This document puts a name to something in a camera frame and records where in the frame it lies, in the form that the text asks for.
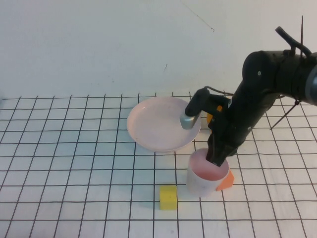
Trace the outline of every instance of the yellow block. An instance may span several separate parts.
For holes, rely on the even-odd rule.
[[[159,187],[159,208],[161,210],[177,209],[177,186],[161,186]]]

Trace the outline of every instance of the grid paper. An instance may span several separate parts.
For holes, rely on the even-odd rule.
[[[135,97],[4,99],[0,110],[0,238],[315,238],[317,107],[276,100],[237,155],[232,188],[197,198],[189,155],[153,153],[129,136]],[[189,101],[191,94],[170,94]],[[159,186],[177,184],[177,211]]]

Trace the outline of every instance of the black wire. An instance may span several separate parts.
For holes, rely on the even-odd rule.
[[[205,88],[209,88],[210,90],[213,90],[213,91],[215,91],[215,92],[217,92],[217,93],[221,93],[221,94],[224,94],[224,95],[233,96],[233,93],[227,93],[227,92],[225,92],[225,91],[220,91],[220,90],[215,89],[215,88],[212,88],[212,87],[210,87],[210,86],[206,86]]]
[[[215,91],[215,92],[217,92],[217,93],[221,93],[221,94],[223,94],[223,95],[233,96],[233,93],[228,93],[228,92],[225,92],[225,91],[220,91],[220,90],[215,89],[215,88],[210,87],[210,86],[206,86],[205,88],[208,88],[208,89],[210,89],[210,90],[213,90],[213,91]],[[281,96],[277,96],[276,98],[277,98],[277,99],[280,99],[280,98],[284,98],[284,97],[285,97],[285,96],[281,95]]]

